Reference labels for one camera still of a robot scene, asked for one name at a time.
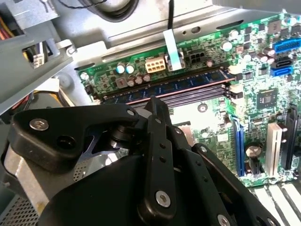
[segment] black cable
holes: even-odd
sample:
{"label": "black cable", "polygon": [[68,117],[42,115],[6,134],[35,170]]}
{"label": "black cable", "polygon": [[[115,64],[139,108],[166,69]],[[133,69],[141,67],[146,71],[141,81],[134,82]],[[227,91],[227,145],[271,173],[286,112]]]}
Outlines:
{"label": "black cable", "polygon": [[71,8],[71,9],[84,9],[84,8],[91,8],[91,7],[95,7],[98,6],[104,2],[106,2],[107,0],[102,0],[96,3],[91,3],[90,5],[84,5],[84,6],[69,6],[66,3],[62,2],[62,0],[58,0],[59,3],[61,3],[63,6],[67,7],[67,8]]}
{"label": "black cable", "polygon": [[169,10],[168,10],[168,26],[167,29],[173,28],[174,23],[174,0],[169,1]]}

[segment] blue sata port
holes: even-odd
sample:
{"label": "blue sata port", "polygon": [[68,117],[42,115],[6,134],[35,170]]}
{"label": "blue sata port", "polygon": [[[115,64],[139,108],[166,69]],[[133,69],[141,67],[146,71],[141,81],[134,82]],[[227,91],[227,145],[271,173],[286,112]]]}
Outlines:
{"label": "blue sata port", "polygon": [[286,74],[293,74],[293,67],[271,68],[271,75],[278,77]]}
{"label": "blue sata port", "polygon": [[274,45],[274,49],[276,53],[282,53],[300,47],[301,47],[300,38],[293,38],[293,39],[279,41]]}

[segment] integrated circuit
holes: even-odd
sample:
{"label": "integrated circuit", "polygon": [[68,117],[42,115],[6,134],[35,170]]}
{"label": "integrated circuit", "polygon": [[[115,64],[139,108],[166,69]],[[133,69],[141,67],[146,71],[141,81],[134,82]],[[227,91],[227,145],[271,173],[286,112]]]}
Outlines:
{"label": "integrated circuit", "polygon": [[277,89],[263,90],[257,93],[257,109],[265,109],[277,106]]}
{"label": "integrated circuit", "polygon": [[275,34],[281,31],[281,20],[269,23],[268,34]]}

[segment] yellow wire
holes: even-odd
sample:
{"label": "yellow wire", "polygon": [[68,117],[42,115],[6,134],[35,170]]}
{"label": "yellow wire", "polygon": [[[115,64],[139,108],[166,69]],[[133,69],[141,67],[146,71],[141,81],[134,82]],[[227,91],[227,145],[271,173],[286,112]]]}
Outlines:
{"label": "yellow wire", "polygon": [[11,36],[14,37],[14,34],[10,31],[10,29],[6,26],[6,24],[4,23],[3,19],[0,17],[0,23],[2,25],[2,27],[5,29],[5,31]]}

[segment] chip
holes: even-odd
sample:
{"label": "chip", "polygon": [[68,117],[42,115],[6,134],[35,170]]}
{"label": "chip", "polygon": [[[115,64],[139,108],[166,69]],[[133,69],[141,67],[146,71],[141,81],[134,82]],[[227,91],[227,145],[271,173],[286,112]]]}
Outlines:
{"label": "chip", "polygon": [[251,33],[252,32],[252,27],[247,27],[246,29],[245,29],[245,33],[246,34],[249,34],[249,33]]}
{"label": "chip", "polygon": [[243,46],[237,46],[236,47],[236,53],[237,54],[242,54],[244,52],[244,47]]}
{"label": "chip", "polygon": [[249,49],[250,46],[251,46],[251,44],[248,42],[248,43],[246,43],[246,44],[244,45],[244,49]]}
{"label": "chip", "polygon": [[281,31],[281,20],[269,23],[268,34],[275,34]]}
{"label": "chip", "polygon": [[257,94],[257,109],[277,106],[277,89],[263,90]]}
{"label": "chip", "polygon": [[249,79],[253,78],[251,72],[246,73],[245,76],[246,76],[246,80],[249,80]]}
{"label": "chip", "polygon": [[268,73],[268,69],[266,67],[263,67],[259,70],[260,75],[266,75]]}
{"label": "chip", "polygon": [[280,36],[287,36],[287,35],[289,35],[288,28],[285,28],[285,29],[281,30]]}
{"label": "chip", "polygon": [[298,32],[301,32],[301,26],[300,25],[296,25],[296,26],[292,27],[291,34],[296,34]]}
{"label": "chip", "polygon": [[245,35],[245,41],[249,41],[250,40],[250,35]]}
{"label": "chip", "polygon": [[265,30],[265,24],[260,24],[258,26],[258,30],[261,32],[261,31],[264,31]]}

